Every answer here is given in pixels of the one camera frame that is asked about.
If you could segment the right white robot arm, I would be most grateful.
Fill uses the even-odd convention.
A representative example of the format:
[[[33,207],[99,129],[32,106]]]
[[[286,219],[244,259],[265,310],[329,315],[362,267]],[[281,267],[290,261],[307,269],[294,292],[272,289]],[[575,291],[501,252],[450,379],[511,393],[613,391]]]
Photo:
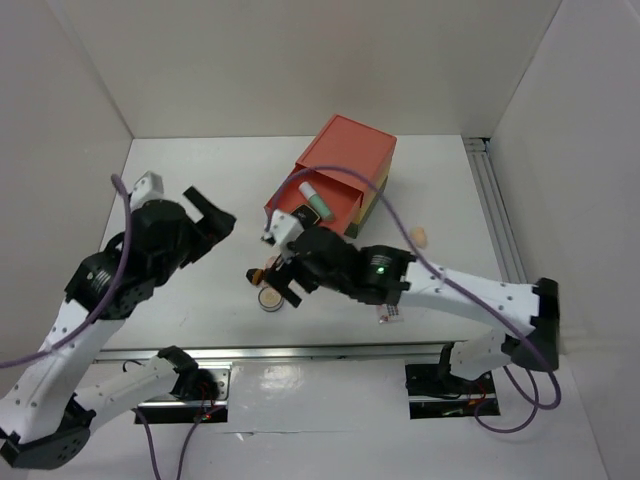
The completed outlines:
[[[436,379],[448,392],[509,365],[553,374],[559,367],[559,285],[493,281],[430,264],[385,245],[357,248],[325,227],[269,232],[280,252],[266,282],[293,307],[306,293],[332,290],[366,305],[426,308],[489,326],[488,334],[443,347]]]

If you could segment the round powder jar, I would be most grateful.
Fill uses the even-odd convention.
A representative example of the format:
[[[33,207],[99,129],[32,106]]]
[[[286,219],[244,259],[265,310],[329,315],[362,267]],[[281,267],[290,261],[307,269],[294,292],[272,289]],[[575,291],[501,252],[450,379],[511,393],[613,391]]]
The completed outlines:
[[[284,305],[282,295],[272,287],[262,287],[258,293],[259,307],[269,313],[280,310]]]

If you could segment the green white tube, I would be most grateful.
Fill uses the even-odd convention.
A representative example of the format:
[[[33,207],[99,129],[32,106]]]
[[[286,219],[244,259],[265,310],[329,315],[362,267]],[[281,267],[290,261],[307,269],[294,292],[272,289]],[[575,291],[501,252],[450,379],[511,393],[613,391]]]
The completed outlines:
[[[298,190],[307,200],[309,205],[321,216],[323,221],[332,222],[335,220],[334,213],[309,182],[302,182],[298,186]]]

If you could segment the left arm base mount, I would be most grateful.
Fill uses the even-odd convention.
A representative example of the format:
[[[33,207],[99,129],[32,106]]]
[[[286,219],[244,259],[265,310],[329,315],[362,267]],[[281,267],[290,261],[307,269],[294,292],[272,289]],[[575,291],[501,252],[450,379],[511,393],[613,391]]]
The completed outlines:
[[[200,416],[204,424],[226,423],[230,380],[229,363],[204,362],[188,393],[179,397],[164,394],[141,403],[138,409],[152,425],[187,425]]]

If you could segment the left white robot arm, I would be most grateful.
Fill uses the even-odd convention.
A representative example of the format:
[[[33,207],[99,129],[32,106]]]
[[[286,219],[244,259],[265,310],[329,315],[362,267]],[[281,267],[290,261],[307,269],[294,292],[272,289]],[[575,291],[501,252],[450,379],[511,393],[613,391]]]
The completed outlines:
[[[53,470],[70,462],[105,423],[150,399],[212,400],[213,377],[177,346],[141,366],[81,388],[106,342],[135,308],[179,269],[233,231],[236,219],[190,187],[192,220],[178,203],[133,199],[125,229],[79,265],[38,358],[1,400],[1,456],[15,469]]]

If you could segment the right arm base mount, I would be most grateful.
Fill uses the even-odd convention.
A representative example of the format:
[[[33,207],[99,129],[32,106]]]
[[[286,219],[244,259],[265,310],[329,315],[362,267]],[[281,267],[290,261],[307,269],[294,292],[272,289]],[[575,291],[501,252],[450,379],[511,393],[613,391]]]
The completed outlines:
[[[483,374],[474,381],[441,380],[436,364],[406,364],[405,388],[411,420],[499,416],[500,407],[493,376]]]

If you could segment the black square compact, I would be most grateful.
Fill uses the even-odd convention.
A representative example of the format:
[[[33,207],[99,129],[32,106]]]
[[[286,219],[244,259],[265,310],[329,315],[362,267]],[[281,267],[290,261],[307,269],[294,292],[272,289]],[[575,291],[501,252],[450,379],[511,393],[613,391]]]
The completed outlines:
[[[322,222],[321,216],[308,204],[297,206],[291,215],[295,217],[304,230],[319,225]]]

